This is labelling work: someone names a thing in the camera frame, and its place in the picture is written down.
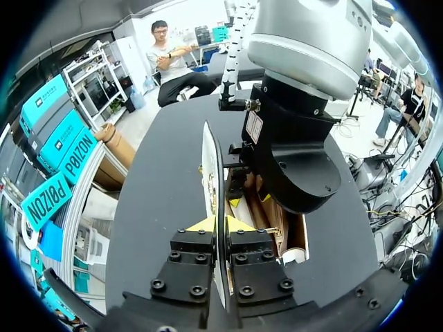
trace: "person standing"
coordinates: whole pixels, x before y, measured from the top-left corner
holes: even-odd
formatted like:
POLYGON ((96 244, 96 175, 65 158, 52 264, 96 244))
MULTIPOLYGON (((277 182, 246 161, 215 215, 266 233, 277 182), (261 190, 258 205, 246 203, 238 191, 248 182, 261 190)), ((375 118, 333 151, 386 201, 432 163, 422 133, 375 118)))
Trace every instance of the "person standing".
POLYGON ((186 66, 183 56, 194 47, 169 39, 168 24, 165 21, 155 21, 151 26, 151 33, 155 44, 146 55, 151 68, 156 68, 161 74, 157 100, 160 107, 177 102, 180 91, 187 86, 199 88, 191 98, 210 95, 215 90, 217 86, 204 73, 195 73, 186 66))
MULTIPOLYGON (((418 74, 415 74, 415 88, 406 90, 399 99, 399 106, 405 107, 404 113, 410 114, 419 124, 426 115, 427 99, 424 96, 424 83, 418 74)), ((391 107, 386 107, 383 110, 383 117, 375 130, 377 138, 374 139, 374 144, 383 147, 387 141, 385 139, 386 132, 388 130, 389 122, 393 121, 397 124, 400 123, 403 115, 401 111, 395 110, 391 107)), ((413 133, 409 128, 406 128, 406 142, 408 147, 414 139, 413 133)))

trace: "black screw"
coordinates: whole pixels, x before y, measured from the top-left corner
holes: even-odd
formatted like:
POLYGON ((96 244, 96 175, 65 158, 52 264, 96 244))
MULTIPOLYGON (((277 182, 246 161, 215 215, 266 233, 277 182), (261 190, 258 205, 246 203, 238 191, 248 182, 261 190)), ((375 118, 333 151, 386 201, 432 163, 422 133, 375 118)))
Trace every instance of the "black screw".
POLYGON ((254 290, 251 286, 243 286, 239 290, 241 297, 252 297, 254 296, 254 290))
POLYGON ((171 251, 171 253, 169 254, 169 259, 170 261, 180 261, 181 259, 181 254, 178 251, 171 251))
POLYGON ((246 263, 247 260, 248 260, 248 257, 245 254, 238 254, 235 257, 235 261, 237 262, 237 264, 246 263))
POLYGON ((278 286, 284 291, 292 291, 293 290, 293 281, 292 279, 286 278, 283 279, 278 286))
POLYGON ((151 281, 151 288, 155 291, 164 291, 166 288, 165 283, 161 279, 154 279, 151 281))
POLYGON ((205 254, 196 254, 195 255, 195 260, 197 261, 197 263, 202 264, 206 261, 207 256, 205 254))
POLYGON ((368 302, 368 308, 371 310, 380 308, 379 300, 377 300, 376 298, 370 299, 368 302))
POLYGON ((355 295, 356 295, 357 297, 362 297, 363 295, 365 295, 365 290, 362 289, 361 287, 358 287, 358 288, 355 290, 355 295))
POLYGON ((177 332, 172 326, 160 326, 157 332, 177 332))
POLYGON ((203 297, 205 296, 206 290, 201 286, 193 286, 191 287, 189 294, 192 297, 203 297))
POLYGON ((262 254, 262 258, 264 261, 271 261, 274 257, 274 254, 272 253, 272 251, 267 250, 265 252, 263 252, 262 254))

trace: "blue container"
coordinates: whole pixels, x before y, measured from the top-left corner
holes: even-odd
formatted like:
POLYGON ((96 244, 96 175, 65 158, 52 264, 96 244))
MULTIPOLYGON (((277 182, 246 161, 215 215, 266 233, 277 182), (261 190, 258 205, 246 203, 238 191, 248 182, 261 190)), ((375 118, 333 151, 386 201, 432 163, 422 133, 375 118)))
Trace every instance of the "blue container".
POLYGON ((33 230, 38 232, 71 197, 68 183, 59 172, 31 192, 21 208, 33 230))
POLYGON ((52 221, 48 221, 43 226, 42 233, 40 250, 46 257, 62 261, 63 230, 52 221))

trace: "monitor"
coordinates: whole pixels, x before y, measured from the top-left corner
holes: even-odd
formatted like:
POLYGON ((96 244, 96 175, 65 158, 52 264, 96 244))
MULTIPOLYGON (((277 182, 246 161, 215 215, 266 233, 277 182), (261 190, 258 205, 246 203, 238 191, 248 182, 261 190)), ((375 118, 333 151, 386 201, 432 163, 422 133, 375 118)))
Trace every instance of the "monitor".
POLYGON ((379 69, 383 71, 387 76, 390 75, 391 69, 388 66, 384 65, 383 63, 380 64, 379 69))

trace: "black table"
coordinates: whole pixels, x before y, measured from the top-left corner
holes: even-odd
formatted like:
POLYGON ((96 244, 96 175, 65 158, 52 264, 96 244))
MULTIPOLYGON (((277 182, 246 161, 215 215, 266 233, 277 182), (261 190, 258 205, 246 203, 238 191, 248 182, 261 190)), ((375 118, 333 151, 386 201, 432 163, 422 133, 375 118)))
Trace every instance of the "black table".
MULTIPOLYGON (((205 74, 212 80, 219 84, 222 81, 226 58, 228 54, 214 53, 210 58, 208 64, 208 71, 205 74)), ((239 55, 239 73, 238 80, 241 81, 254 81, 261 80, 264 75, 264 68, 254 64, 249 58, 247 50, 244 49, 239 55)))
MULTIPOLYGON (((239 91, 239 96, 249 93, 239 91)), ((111 234, 108 309, 122 304, 123 291, 149 298, 150 280, 165 262, 174 233, 206 218, 197 171, 204 121, 227 154, 229 145, 240 141, 245 116, 218 111, 217 98, 209 95, 161 109, 138 148, 111 234)), ((306 215, 310 259, 286 269, 298 304, 314 300, 324 306, 377 269, 374 238, 355 182, 331 136, 325 147, 340 170, 341 187, 322 208, 306 215)))

